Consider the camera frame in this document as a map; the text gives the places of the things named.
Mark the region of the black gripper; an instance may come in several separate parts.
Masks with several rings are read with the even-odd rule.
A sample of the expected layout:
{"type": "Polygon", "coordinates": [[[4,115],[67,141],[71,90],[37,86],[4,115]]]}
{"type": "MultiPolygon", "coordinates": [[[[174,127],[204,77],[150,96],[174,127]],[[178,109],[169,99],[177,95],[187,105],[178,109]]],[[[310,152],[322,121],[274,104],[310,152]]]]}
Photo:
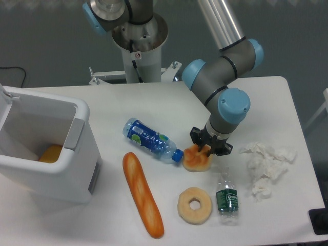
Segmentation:
{"type": "Polygon", "coordinates": [[[220,135],[215,134],[211,136],[206,128],[201,130],[197,127],[193,127],[190,131],[190,137],[193,144],[198,146],[198,152],[200,152],[205,145],[211,147],[207,151],[207,157],[212,154],[217,156],[229,155],[233,149],[233,146],[227,143],[227,138],[222,138],[220,135]]]}

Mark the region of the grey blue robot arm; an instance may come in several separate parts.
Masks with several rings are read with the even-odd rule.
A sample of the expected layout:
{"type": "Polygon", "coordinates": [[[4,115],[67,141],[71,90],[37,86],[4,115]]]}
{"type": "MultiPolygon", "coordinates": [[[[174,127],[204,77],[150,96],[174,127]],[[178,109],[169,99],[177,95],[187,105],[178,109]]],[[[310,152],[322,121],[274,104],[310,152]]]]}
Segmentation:
{"type": "MultiPolygon", "coordinates": [[[[220,57],[208,64],[192,61],[182,80],[210,112],[203,129],[193,128],[192,142],[208,155],[230,154],[230,134],[244,120],[248,95],[229,84],[259,66],[263,48],[247,39],[227,1],[199,1],[198,5],[219,49],[220,57]]],[[[161,48],[168,37],[165,20],[153,10],[152,1],[85,1],[83,11],[100,35],[111,34],[121,49],[128,83],[161,80],[161,48]]]]}

